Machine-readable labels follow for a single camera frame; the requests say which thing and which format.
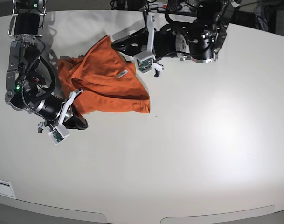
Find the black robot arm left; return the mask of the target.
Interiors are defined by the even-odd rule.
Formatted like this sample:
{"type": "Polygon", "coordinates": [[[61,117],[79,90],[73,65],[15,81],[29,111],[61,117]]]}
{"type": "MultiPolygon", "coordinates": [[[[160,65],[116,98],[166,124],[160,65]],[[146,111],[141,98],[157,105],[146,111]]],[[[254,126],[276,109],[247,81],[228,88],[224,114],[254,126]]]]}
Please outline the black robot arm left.
{"type": "Polygon", "coordinates": [[[155,61],[164,57],[177,57],[197,63],[216,61],[218,53],[227,37],[227,27],[234,12],[239,8],[239,0],[200,0],[191,5],[195,12],[193,22],[171,19],[178,12],[180,0],[168,1],[163,9],[167,24],[150,36],[151,28],[145,26],[137,32],[112,43],[112,48],[128,56],[135,56],[152,47],[155,61]]]}

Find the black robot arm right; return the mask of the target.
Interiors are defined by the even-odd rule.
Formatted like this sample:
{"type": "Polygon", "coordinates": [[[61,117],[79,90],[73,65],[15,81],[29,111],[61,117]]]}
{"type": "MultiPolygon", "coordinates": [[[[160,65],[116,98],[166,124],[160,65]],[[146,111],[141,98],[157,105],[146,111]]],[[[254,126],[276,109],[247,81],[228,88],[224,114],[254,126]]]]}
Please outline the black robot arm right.
{"type": "Polygon", "coordinates": [[[34,113],[54,129],[85,130],[86,119],[73,105],[54,96],[56,76],[39,49],[46,16],[45,0],[14,0],[8,36],[10,45],[5,102],[13,109],[34,113]]]}

